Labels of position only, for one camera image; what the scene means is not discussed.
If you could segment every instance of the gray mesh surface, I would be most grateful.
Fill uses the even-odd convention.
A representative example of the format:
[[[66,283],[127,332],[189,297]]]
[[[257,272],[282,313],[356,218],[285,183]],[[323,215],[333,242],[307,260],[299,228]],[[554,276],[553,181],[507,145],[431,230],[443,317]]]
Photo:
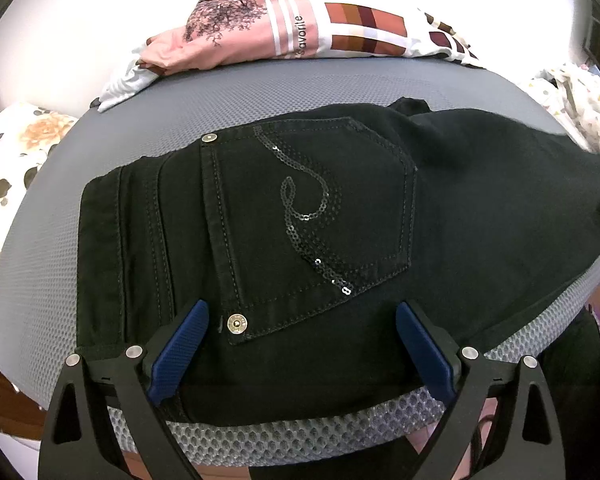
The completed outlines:
[[[402,96],[425,99],[432,110],[480,108],[547,132],[564,132],[540,105],[500,76],[433,59],[268,61],[165,78],[103,114],[87,112],[30,186],[0,256],[0,370],[48,406],[62,361],[75,347],[78,208],[88,181],[142,155],[186,146],[218,128],[325,104],[386,105]],[[580,285],[582,293],[569,308],[580,306],[594,282],[589,278]],[[561,315],[572,316],[568,312]],[[553,322],[557,320],[549,318],[549,325]],[[539,328],[521,335],[506,355],[525,344],[544,348],[566,325],[560,326],[550,335]],[[290,462],[384,442],[434,420],[439,410],[425,392],[414,392],[330,426],[306,421],[296,429],[293,422],[281,423],[289,429],[267,429],[266,438],[259,430],[258,438],[265,441],[261,443],[254,442],[249,428],[235,432],[235,439],[227,432],[215,441],[195,432],[222,430],[181,424],[175,428],[197,462]],[[116,429],[130,448],[119,419]],[[296,431],[292,439],[287,431]],[[311,436],[308,442],[304,434]]]

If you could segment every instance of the metal rivet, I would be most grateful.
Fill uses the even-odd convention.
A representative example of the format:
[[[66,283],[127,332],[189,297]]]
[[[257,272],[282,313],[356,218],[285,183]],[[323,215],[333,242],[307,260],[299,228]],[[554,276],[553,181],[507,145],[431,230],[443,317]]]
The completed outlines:
[[[465,346],[462,349],[462,355],[464,357],[466,357],[467,359],[477,359],[478,358],[478,351],[472,347],[472,346]]]
[[[142,355],[142,347],[139,345],[133,345],[126,349],[125,355],[129,359],[135,359],[136,357],[140,357]]]
[[[242,314],[231,314],[226,322],[229,332],[232,334],[241,334],[247,330],[247,318]]]
[[[532,355],[525,355],[522,359],[522,362],[529,368],[535,368],[536,366],[538,366],[538,361]]]
[[[78,354],[71,354],[65,361],[67,366],[75,366],[80,362],[80,356]]]

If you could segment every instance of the floral bedding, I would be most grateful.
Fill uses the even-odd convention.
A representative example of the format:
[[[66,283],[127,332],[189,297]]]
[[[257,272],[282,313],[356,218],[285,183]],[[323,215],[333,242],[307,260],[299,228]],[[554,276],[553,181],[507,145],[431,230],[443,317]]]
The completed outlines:
[[[75,121],[24,102],[0,113],[0,250],[39,168]]]

